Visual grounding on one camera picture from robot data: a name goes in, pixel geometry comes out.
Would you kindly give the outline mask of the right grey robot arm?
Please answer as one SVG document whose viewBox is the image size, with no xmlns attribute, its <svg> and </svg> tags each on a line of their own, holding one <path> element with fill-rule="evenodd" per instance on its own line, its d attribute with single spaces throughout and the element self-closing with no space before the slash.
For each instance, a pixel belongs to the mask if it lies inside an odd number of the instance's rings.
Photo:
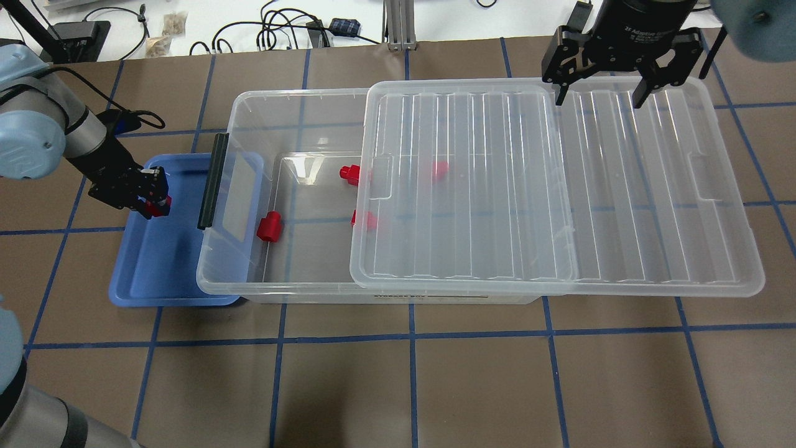
<svg viewBox="0 0 796 448">
<path fill-rule="evenodd" d="M 543 82 L 562 105 L 577 80 L 597 73 L 633 73 L 641 80 L 632 95 L 640 108 L 651 94 L 683 85 L 699 59 L 705 78 L 725 38 L 746 57 L 762 62 L 794 60 L 793 1 L 711 1 L 720 32 L 705 51 L 699 29 L 684 28 L 694 1 L 604 1 L 586 30 L 590 2 L 575 4 L 568 22 L 557 28 L 541 62 Z"/>
</svg>

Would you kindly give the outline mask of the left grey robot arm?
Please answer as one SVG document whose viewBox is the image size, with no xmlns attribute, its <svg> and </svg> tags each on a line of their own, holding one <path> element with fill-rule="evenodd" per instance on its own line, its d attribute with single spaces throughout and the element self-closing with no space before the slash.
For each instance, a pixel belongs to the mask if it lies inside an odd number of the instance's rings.
<svg viewBox="0 0 796 448">
<path fill-rule="evenodd" d="M 79 221 L 88 183 L 2 180 L 2 446 L 145 447 L 160 309 L 108 300 L 121 221 Z"/>
</svg>

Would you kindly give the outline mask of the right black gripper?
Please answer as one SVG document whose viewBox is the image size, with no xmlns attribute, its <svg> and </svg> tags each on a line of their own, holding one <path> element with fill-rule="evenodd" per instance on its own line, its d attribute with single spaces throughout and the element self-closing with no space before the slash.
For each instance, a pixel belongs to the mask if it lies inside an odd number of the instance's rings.
<svg viewBox="0 0 796 448">
<path fill-rule="evenodd" d="M 699 28 L 680 31 L 696 3 L 603 1 L 589 33 L 559 26 L 541 62 L 541 78 L 552 85 L 555 105 L 563 105 L 575 82 L 602 71 L 639 72 L 635 110 L 660 88 L 682 85 L 704 52 Z M 673 57 L 659 65 L 657 59 L 668 51 Z"/>
</svg>

